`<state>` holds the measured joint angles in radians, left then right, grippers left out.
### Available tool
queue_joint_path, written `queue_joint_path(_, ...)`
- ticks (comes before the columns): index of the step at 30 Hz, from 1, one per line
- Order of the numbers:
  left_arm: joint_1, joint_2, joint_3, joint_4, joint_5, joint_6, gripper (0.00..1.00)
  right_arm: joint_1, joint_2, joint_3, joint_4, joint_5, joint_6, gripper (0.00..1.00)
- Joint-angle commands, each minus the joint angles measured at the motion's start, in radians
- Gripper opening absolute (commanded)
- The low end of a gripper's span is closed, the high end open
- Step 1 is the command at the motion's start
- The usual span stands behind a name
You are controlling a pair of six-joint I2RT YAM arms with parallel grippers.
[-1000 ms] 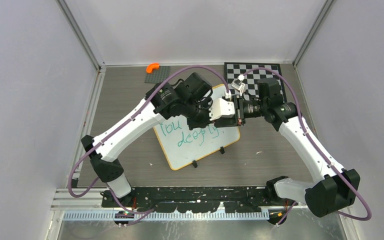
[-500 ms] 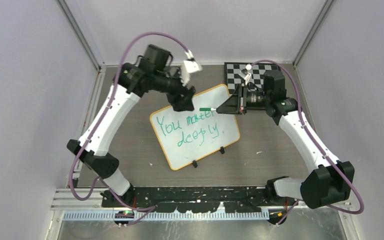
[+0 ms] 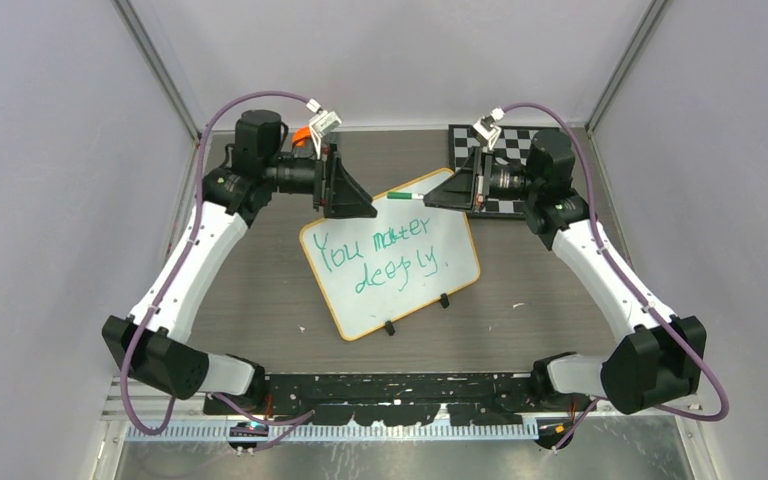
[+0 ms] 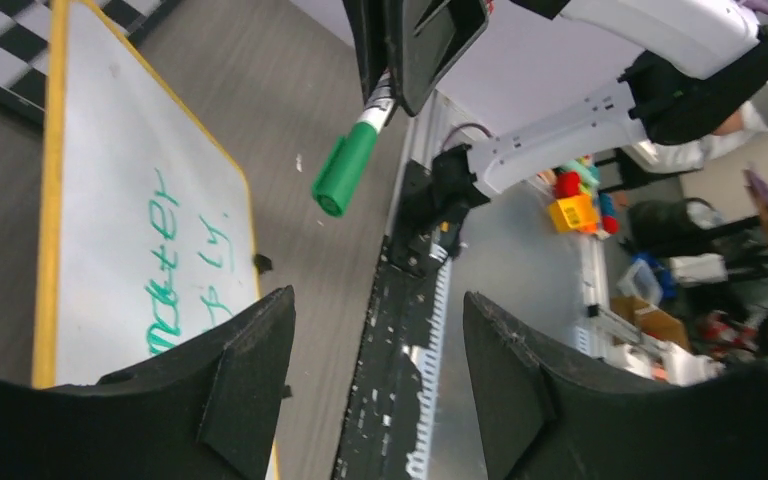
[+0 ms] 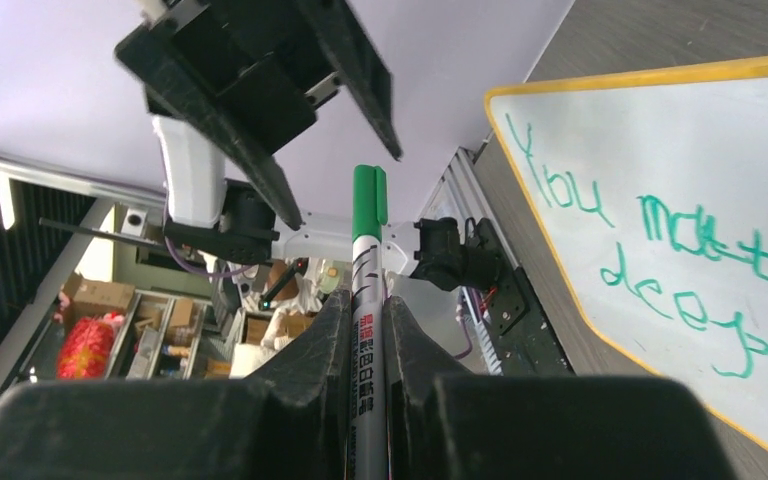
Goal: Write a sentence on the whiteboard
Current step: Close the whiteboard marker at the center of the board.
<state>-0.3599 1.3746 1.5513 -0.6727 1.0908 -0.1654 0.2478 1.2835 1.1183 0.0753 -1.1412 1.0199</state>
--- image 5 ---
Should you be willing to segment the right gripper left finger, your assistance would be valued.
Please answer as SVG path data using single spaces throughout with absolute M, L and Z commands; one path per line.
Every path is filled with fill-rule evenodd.
M 350 295 L 242 379 L 26 383 L 0 397 L 0 479 L 340 479 Z

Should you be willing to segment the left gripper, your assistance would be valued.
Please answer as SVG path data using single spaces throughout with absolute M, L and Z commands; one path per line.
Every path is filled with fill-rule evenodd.
M 272 154 L 316 122 L 341 84 L 392 158 L 402 158 L 391 72 L 349 2 L 164 5 L 115 46 L 116 59 L 242 170 L 291 229 L 302 214 Z

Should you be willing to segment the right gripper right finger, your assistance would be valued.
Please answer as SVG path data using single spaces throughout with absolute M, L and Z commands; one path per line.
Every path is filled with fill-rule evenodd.
M 396 479 L 731 479 L 705 409 L 634 376 L 470 372 L 393 296 L 383 307 Z

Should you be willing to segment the green whiteboard marker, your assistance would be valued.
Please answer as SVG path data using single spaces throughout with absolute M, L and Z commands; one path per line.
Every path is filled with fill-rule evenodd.
M 389 477 L 381 240 L 352 241 L 349 479 Z

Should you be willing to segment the green marker cap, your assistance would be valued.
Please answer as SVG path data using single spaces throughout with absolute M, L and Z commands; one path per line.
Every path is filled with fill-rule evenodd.
M 353 171 L 352 241 L 382 238 L 388 219 L 387 174 L 379 166 L 357 165 Z

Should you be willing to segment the yellow framed whiteboard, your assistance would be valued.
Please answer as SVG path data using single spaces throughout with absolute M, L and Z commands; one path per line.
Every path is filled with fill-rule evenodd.
M 768 56 L 484 106 L 585 324 L 768 450 Z

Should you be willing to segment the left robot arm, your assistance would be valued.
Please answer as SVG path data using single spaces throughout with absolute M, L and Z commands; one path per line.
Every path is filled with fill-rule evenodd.
M 143 86 L 166 177 L 163 233 L 232 264 L 353 258 L 451 291 L 488 290 L 505 262 L 455 219 L 389 222 L 386 180 L 357 168 L 352 216 L 301 209 L 276 153 L 346 90 L 394 158 L 391 74 L 346 1 L 145 1 L 115 47 Z

